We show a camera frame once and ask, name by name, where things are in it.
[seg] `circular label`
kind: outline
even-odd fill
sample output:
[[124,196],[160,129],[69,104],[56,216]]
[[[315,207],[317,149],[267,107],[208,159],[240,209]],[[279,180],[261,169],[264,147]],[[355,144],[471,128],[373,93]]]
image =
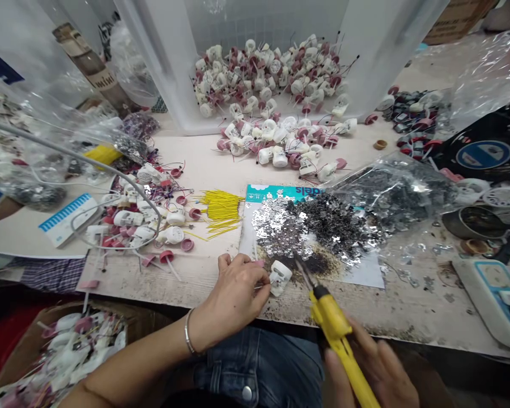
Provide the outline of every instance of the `circular label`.
[[490,169],[510,160],[510,146],[499,141],[474,142],[461,148],[456,159],[461,166],[469,169]]

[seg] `hand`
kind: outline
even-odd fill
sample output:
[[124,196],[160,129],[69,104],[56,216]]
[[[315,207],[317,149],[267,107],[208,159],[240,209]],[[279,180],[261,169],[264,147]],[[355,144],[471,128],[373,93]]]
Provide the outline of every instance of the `hand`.
[[[266,271],[244,254],[231,261],[229,254],[218,258],[219,278],[210,296],[193,310],[189,337],[193,348],[203,352],[239,332],[260,313],[270,295]],[[254,297],[255,284],[262,282]]]
[[[348,320],[356,340],[350,341],[355,359],[382,408],[419,408],[418,392],[387,342],[376,343],[357,321]],[[336,407],[355,407],[354,394],[338,355],[331,349],[325,350],[325,363],[336,391]]]

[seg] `woman's left hand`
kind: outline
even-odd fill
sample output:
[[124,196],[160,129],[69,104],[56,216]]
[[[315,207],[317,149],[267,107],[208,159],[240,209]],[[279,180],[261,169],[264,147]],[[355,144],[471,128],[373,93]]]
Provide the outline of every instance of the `woman's left hand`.
[[[218,259],[219,278],[210,296],[193,310],[189,337],[197,352],[215,346],[239,332],[260,313],[270,295],[268,273],[245,254],[231,260],[229,254]],[[263,287],[253,296],[255,284]]]

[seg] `bundle of yellow wires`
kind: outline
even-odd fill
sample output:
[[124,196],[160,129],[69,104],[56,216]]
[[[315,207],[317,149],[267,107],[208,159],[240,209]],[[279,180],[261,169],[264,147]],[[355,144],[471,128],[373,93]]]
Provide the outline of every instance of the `bundle of yellow wires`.
[[207,205],[206,212],[212,222],[208,225],[211,234],[207,240],[238,228],[242,217],[238,214],[238,205],[244,197],[222,190],[205,190],[204,195],[196,197],[201,204]]

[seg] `bangle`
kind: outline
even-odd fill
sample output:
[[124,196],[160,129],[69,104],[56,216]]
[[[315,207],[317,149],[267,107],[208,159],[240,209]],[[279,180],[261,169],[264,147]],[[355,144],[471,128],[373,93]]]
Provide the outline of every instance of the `bangle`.
[[193,345],[191,344],[191,340],[189,338],[189,329],[188,329],[189,317],[191,317],[191,313],[193,310],[195,310],[195,308],[193,308],[187,312],[187,318],[185,319],[185,343],[187,343],[187,347],[189,348],[189,351],[191,352],[191,354],[197,356],[197,355],[199,355],[199,353],[197,353],[195,351],[195,349],[193,348]]

